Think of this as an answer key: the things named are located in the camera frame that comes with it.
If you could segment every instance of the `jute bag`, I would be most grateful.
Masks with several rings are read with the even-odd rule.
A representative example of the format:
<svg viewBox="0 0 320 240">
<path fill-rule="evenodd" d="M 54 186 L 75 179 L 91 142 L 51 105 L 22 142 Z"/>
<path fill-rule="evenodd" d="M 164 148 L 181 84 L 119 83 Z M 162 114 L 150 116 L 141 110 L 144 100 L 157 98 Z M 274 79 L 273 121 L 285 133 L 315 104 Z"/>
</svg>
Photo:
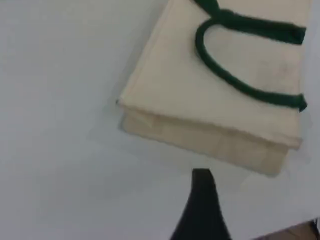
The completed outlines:
<svg viewBox="0 0 320 240">
<path fill-rule="evenodd" d="M 123 129 L 275 175 L 302 141 L 310 0 L 196 3 L 169 0 L 119 97 Z"/>
</svg>

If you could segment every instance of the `green cord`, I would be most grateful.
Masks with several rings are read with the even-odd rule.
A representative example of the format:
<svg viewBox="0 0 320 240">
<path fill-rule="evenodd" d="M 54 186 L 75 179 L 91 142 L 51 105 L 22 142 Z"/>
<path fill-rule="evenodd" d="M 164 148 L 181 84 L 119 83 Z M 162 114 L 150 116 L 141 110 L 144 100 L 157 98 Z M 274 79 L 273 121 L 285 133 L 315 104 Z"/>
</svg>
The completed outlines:
<svg viewBox="0 0 320 240">
<path fill-rule="evenodd" d="M 300 112 L 307 107 L 302 93 L 293 95 L 267 92 L 254 88 L 239 80 L 230 72 L 223 69 L 209 55 L 204 44 L 205 32 L 213 25 L 221 25 L 230 30 L 295 45 L 302 44 L 306 32 L 305 27 L 296 26 L 292 23 L 242 16 L 228 9 L 220 9 L 216 0 L 195 0 L 195 2 L 211 16 L 209 20 L 202 23 L 197 29 L 195 34 L 195 48 L 201 60 L 214 74 L 225 80 L 238 91 L 256 100 L 278 106 L 297 108 Z"/>
</svg>

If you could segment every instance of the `canvas bag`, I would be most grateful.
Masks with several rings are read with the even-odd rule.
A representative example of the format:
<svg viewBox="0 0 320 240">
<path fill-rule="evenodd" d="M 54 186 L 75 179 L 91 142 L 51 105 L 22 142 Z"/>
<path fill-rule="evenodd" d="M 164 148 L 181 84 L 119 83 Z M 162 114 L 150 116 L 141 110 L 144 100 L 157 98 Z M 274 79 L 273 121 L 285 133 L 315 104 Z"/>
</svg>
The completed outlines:
<svg viewBox="0 0 320 240">
<path fill-rule="evenodd" d="M 309 0 L 220 0 L 246 16 L 305 26 Z M 299 111 L 252 99 L 213 74 L 195 54 L 195 32 L 208 14 L 170 0 L 119 98 L 123 128 L 258 172 L 279 172 L 301 143 Z M 208 52 L 255 88 L 297 95 L 302 47 L 215 26 Z"/>
</svg>

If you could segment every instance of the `white surface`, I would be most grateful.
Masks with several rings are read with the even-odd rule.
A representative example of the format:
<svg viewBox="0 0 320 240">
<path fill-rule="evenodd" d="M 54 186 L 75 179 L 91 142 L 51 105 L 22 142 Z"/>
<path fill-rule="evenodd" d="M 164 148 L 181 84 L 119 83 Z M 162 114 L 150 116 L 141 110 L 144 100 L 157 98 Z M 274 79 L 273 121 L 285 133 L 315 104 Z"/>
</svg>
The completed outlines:
<svg viewBox="0 0 320 240">
<path fill-rule="evenodd" d="M 320 2 L 304 143 L 267 178 L 118 129 L 115 99 L 166 0 L 0 1 L 2 240 L 166 240 L 209 167 L 236 240 L 320 216 Z"/>
</svg>

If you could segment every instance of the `black object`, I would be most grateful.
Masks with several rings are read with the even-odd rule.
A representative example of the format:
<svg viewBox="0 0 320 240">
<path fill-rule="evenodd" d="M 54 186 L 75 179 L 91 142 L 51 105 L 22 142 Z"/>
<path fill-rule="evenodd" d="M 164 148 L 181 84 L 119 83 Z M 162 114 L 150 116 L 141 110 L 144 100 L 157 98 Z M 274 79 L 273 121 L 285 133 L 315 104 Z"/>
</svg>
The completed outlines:
<svg viewBox="0 0 320 240">
<path fill-rule="evenodd" d="M 171 240 L 231 240 L 209 169 L 192 170 L 191 193 Z"/>
</svg>

